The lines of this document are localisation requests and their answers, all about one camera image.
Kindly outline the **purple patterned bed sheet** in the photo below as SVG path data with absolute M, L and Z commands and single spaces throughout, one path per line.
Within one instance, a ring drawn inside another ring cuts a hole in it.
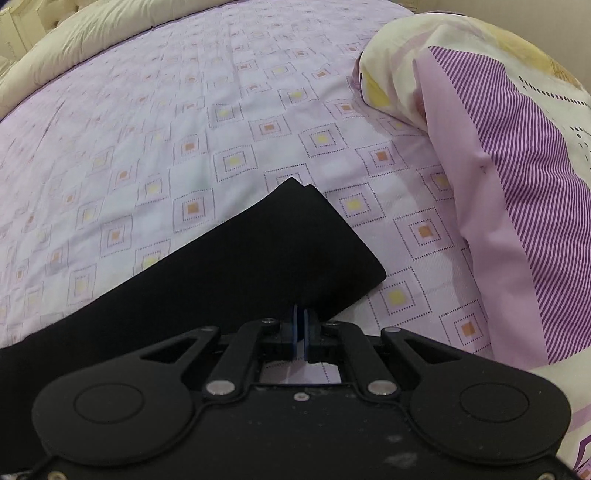
M 391 1 L 222 3 L 107 48 L 1 116 L 1 351 L 294 179 L 386 271 L 342 320 L 490 356 L 429 139 L 353 83 L 370 38 L 407 16 Z

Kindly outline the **cream tufted headboard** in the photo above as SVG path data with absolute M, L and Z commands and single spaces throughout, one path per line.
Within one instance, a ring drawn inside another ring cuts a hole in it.
M 1 56 L 21 59 L 50 31 L 88 4 L 73 0 L 9 1 L 1 9 Z

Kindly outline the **beige rumpled duvet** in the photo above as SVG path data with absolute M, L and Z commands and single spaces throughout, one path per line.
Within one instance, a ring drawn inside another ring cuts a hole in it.
M 39 40 L 1 76 L 1 116 L 69 69 L 153 27 L 221 1 L 95 1 Z

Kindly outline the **purple striped floral pillow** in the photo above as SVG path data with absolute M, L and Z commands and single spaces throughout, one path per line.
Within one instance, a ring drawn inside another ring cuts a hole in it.
M 560 458 L 590 475 L 590 96 L 535 45 L 463 15 L 384 25 L 363 101 L 425 132 L 452 187 L 494 357 L 566 394 Z

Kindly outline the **black pants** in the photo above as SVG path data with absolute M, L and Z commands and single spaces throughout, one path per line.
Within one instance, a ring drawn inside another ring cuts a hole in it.
M 325 196 L 294 179 L 62 320 L 1 351 L 1 470 L 43 458 L 31 409 L 62 375 L 202 326 L 225 333 L 304 309 L 329 321 L 384 281 Z

